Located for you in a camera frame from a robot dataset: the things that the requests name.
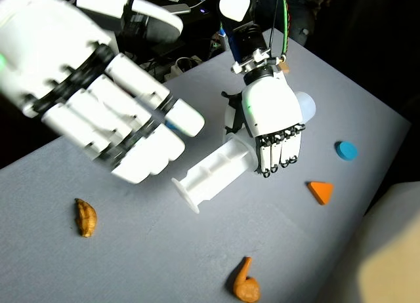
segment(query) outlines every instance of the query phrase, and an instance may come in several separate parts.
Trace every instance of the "orange toy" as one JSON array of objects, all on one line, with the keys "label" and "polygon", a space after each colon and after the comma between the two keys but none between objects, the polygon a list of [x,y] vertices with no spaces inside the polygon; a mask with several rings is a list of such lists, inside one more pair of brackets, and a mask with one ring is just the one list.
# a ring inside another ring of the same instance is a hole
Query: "orange toy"
[{"label": "orange toy", "polygon": [[234,283],[235,295],[244,302],[254,303],[260,299],[260,286],[254,278],[247,279],[248,269],[252,263],[252,258],[247,257],[245,264],[236,277]]},{"label": "orange toy", "polygon": [[310,182],[308,188],[320,205],[326,205],[333,194],[334,185],[331,183]]}]

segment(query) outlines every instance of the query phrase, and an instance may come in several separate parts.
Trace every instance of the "green wire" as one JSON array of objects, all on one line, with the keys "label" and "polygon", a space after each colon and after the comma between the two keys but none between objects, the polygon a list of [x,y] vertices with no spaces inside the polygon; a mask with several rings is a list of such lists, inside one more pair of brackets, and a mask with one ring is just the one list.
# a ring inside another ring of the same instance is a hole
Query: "green wire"
[{"label": "green wire", "polygon": [[284,20],[284,33],[283,33],[283,49],[282,54],[286,55],[287,52],[287,37],[289,34],[288,27],[289,27],[289,14],[287,11],[287,3],[286,0],[283,0],[283,20]]}]

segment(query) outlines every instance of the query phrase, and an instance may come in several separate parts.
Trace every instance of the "dark background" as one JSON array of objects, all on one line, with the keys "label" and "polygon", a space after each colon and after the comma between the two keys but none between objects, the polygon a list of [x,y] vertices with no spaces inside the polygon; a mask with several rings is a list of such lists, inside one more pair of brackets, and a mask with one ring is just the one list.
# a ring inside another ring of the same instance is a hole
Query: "dark background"
[{"label": "dark background", "polygon": [[[149,1],[171,4],[164,0]],[[197,2],[180,0],[188,5]],[[420,61],[417,4],[418,0],[328,0],[318,15],[315,33],[306,44],[307,49],[413,123],[378,195],[395,182],[420,180],[416,142],[420,110],[416,81]],[[209,38],[218,28],[217,19],[211,13],[203,15],[199,9],[182,19],[185,27],[180,41],[174,45],[177,48],[174,54],[190,56],[202,52],[200,58],[205,60]],[[162,51],[165,49],[154,48],[151,56],[159,56]],[[1,96],[0,123],[3,127],[0,167],[56,138],[48,128],[25,118]]]}]

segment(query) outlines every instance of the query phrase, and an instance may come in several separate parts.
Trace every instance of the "person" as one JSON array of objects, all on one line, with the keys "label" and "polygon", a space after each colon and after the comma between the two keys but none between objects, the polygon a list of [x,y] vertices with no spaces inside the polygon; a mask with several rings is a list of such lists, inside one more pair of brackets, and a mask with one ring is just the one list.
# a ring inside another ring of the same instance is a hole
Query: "person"
[{"label": "person", "polygon": [[[287,0],[290,15],[289,37],[302,46],[314,33],[315,19],[324,0]],[[263,30],[272,27],[276,0],[260,0],[255,9],[255,20]],[[283,3],[278,0],[275,28],[283,31]]]}]

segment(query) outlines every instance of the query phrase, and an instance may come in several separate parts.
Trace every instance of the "beige object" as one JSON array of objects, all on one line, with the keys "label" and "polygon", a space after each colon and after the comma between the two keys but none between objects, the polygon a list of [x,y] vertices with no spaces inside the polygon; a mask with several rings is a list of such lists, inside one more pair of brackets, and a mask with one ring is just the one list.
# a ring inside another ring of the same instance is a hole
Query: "beige object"
[{"label": "beige object", "polygon": [[234,283],[235,295],[244,302],[253,303],[260,299],[260,286],[254,278],[247,278],[249,267],[252,263],[252,258],[247,257],[245,264],[236,277]]},{"label": "beige object", "polygon": [[77,208],[79,209],[79,218],[76,223],[79,226],[83,237],[92,236],[96,226],[96,211],[86,201],[76,198]]},{"label": "beige object", "polygon": [[364,303],[420,302],[420,217],[360,269]]}]

